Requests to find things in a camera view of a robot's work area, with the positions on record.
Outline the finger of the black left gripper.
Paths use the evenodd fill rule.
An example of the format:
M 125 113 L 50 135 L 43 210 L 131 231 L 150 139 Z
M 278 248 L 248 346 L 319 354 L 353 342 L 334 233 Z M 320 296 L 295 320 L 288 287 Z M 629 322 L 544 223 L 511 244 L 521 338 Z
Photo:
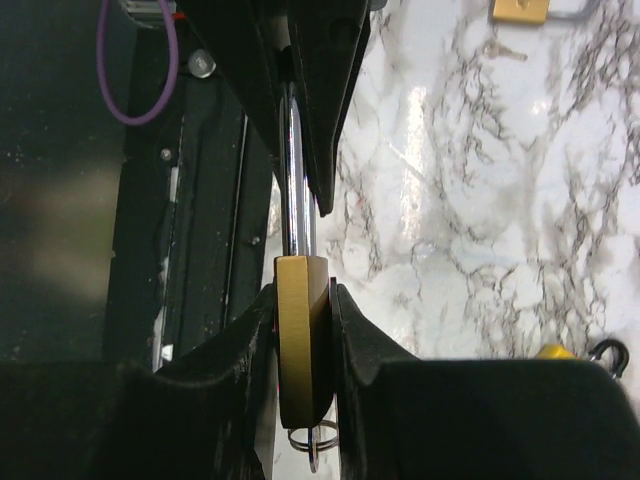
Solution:
M 280 179 L 279 55 L 288 43 L 287 3 L 183 0 L 177 6 L 239 100 Z
M 370 36 L 366 0 L 289 1 L 303 151 L 319 212 L 334 208 L 337 151 Z

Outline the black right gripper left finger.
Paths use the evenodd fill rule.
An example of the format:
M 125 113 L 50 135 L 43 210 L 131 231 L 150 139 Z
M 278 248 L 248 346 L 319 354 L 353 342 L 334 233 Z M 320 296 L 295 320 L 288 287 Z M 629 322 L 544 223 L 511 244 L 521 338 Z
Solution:
M 275 293 L 156 372 L 131 362 L 1 367 L 5 479 L 268 479 Z

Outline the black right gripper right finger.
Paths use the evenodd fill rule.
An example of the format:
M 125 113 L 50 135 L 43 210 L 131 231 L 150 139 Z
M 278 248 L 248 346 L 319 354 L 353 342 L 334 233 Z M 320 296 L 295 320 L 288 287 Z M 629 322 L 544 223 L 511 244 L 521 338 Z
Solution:
M 639 424 L 584 360 L 421 360 L 330 286 L 345 479 L 635 479 Z

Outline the round brass padlock with keys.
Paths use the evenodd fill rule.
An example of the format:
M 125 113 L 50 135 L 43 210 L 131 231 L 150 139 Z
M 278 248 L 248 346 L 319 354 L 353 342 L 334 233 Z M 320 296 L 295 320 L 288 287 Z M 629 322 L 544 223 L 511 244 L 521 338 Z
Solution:
M 277 294 L 280 418 L 294 449 L 319 468 L 319 454 L 335 446 L 323 440 L 333 401 L 328 261 L 317 254 L 316 201 L 303 147 L 296 87 L 282 85 L 279 107 L 283 254 L 274 261 Z

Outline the silver key of large padlock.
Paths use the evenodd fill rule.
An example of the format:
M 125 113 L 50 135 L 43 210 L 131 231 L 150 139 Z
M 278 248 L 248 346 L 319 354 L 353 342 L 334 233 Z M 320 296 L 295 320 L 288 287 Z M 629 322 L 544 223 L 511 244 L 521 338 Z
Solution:
M 495 39 L 487 40 L 482 47 L 482 51 L 488 59 L 507 58 L 520 62 L 526 62 L 528 60 L 526 54 L 516 52 Z

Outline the large brass padlock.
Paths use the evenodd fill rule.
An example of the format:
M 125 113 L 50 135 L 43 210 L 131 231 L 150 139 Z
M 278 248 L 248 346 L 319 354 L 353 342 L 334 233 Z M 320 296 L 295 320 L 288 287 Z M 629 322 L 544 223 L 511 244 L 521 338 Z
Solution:
M 494 22 L 543 25 L 547 21 L 583 22 L 598 9 L 600 1 L 584 1 L 577 10 L 551 10 L 550 1 L 495 0 L 490 9 Z

